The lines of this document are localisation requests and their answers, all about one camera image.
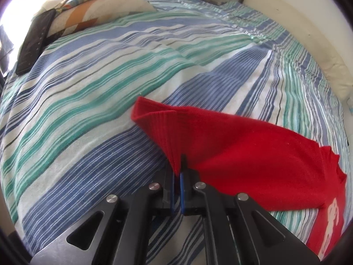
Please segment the red knit sweater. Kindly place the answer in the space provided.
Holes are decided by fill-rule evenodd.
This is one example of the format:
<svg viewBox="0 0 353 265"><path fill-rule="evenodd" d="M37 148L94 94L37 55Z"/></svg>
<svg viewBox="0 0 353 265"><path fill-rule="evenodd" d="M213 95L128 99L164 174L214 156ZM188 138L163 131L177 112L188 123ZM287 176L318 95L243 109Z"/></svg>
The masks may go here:
<svg viewBox="0 0 353 265"><path fill-rule="evenodd" d="M347 176L331 147L265 121L143 97L131 118L175 174L185 157L203 182L222 193L244 192L268 211L317 209L306 244L321 258L340 239Z"/></svg>

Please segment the cream padded headboard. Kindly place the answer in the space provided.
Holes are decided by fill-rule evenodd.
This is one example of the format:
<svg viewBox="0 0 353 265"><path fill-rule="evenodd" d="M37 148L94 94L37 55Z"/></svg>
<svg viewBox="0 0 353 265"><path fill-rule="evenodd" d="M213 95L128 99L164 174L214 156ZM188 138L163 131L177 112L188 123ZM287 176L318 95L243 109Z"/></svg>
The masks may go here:
<svg viewBox="0 0 353 265"><path fill-rule="evenodd" d="M334 94L341 100L352 93L352 75L340 54L302 13L282 0L244 0L251 7L284 27L315 59Z"/></svg>

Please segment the blue green striped bedspread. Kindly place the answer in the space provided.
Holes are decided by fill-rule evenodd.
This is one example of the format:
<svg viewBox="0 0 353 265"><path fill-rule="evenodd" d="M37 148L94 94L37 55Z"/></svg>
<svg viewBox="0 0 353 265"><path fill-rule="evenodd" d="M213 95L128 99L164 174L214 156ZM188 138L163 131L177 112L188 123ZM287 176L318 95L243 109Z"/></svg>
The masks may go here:
<svg viewBox="0 0 353 265"><path fill-rule="evenodd" d="M49 45L1 96L1 187L34 256L109 194L133 194L170 165L132 120L138 98L265 121L339 156L344 225L352 166L344 109L312 55L238 2L146 0L134 14ZM270 211L305 245L317 209Z"/></svg>

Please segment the colourful patterned pillow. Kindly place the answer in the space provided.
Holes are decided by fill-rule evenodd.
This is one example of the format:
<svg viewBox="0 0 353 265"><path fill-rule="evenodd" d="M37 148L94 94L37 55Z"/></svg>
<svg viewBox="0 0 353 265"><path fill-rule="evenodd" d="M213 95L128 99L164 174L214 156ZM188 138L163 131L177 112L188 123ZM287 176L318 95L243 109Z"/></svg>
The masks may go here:
<svg viewBox="0 0 353 265"><path fill-rule="evenodd" d="M47 38L49 42L93 26L112 22L132 14L155 12L146 0L51 0L47 1L34 18L43 20L51 11L52 19Z"/></svg>

